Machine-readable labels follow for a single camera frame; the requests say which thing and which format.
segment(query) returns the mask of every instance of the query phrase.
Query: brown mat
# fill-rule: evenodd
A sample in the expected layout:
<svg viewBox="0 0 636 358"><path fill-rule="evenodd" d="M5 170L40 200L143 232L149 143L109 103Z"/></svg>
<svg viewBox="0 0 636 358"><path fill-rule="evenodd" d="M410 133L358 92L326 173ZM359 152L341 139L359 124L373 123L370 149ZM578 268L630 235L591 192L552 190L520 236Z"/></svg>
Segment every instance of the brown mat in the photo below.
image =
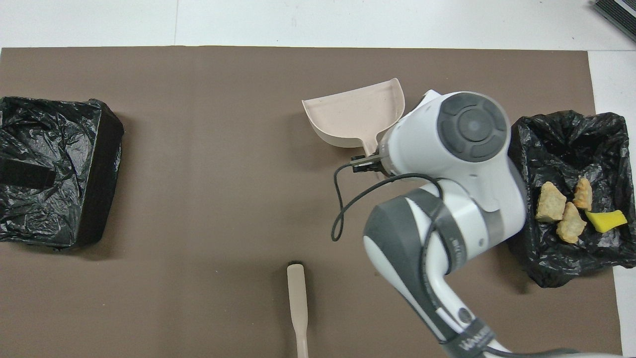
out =
<svg viewBox="0 0 636 358"><path fill-rule="evenodd" d="M364 253L374 204L345 235L333 170L361 150L313 132L301 99L400 79L406 109L428 89L473 90L511 118L593 114L584 52L308 48L5 48L0 96L105 101L124 153L102 241L73 253L0 244L1 357L294 357L285 268L308 275L313 357L445 357ZM374 182L342 175L345 198ZM519 352L619 354L611 270L540 289L505 246L451 286Z"/></svg>

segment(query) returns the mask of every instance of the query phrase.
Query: black plastic bag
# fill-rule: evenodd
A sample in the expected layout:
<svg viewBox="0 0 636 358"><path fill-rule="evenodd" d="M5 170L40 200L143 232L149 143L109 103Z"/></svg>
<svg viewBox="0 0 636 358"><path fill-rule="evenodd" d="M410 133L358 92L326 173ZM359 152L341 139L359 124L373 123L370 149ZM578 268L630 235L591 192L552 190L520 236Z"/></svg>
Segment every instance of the black plastic bag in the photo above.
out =
<svg viewBox="0 0 636 358"><path fill-rule="evenodd" d="M523 231L508 239L508 247L539 286L559 287L609 266L636 266L628 144L625 119L614 113L561 111L522 117L512 126L508 155L525 182L527 212ZM538 222L534 215L543 183L554 183L572 201L580 176L591 183L592 212L621 210L628 223L601 234L588 222L578 243L568 244L558 237L557 223Z"/></svg>
<svg viewBox="0 0 636 358"><path fill-rule="evenodd" d="M122 135L119 119L96 99L1 98L0 241L57 248L99 241Z"/></svg>

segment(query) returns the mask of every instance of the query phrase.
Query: white tile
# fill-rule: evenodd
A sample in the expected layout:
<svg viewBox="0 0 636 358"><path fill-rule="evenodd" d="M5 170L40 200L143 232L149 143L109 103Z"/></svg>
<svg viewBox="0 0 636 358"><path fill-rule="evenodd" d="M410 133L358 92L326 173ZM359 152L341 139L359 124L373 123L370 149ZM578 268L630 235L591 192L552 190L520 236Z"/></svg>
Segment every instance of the white tile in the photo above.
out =
<svg viewBox="0 0 636 358"><path fill-rule="evenodd" d="M177 0L2 0L3 47L173 45Z"/></svg>
<svg viewBox="0 0 636 358"><path fill-rule="evenodd" d="M625 117L630 136L636 134L636 52L590 52L590 73L597 113ZM636 169L636 140L630 141L630 164ZM616 304L621 321L623 355L636 356L636 269L614 268Z"/></svg>
<svg viewBox="0 0 636 358"><path fill-rule="evenodd" d="M589 0L179 0L176 44L636 49Z"/></svg>

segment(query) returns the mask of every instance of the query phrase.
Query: beige dustpan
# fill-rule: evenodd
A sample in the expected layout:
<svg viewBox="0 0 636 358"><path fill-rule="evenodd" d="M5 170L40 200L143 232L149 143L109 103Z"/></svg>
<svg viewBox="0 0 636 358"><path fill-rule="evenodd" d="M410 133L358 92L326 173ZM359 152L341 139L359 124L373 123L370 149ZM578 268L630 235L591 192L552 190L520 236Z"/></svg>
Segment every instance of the beige dustpan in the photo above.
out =
<svg viewBox="0 0 636 358"><path fill-rule="evenodd" d="M404 92L397 78L331 96L307 99L309 122L325 142L336 147L378 148L377 136L404 113Z"/></svg>

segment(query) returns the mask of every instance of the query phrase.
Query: yellow pepper piece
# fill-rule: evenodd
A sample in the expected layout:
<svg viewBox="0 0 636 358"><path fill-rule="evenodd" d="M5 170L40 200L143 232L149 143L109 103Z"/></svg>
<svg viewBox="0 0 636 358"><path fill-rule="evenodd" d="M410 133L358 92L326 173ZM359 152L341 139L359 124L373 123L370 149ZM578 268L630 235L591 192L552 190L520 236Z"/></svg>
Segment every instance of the yellow pepper piece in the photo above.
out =
<svg viewBox="0 0 636 358"><path fill-rule="evenodd" d="M612 211L611 213L590 213L586 211L585 215L600 233L606 233L610 229L627 224L627 219L620 210Z"/></svg>

